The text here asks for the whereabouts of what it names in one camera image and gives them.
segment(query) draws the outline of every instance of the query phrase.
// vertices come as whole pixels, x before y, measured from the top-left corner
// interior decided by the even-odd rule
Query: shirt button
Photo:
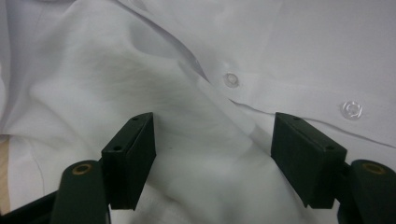
[[[348,101],[345,102],[342,108],[342,114],[344,118],[350,119],[350,120],[356,120],[361,117],[361,105],[359,105],[355,101]]]
[[[228,86],[230,88],[236,88],[239,86],[238,77],[233,73],[227,73],[224,76],[224,83],[226,86]]]

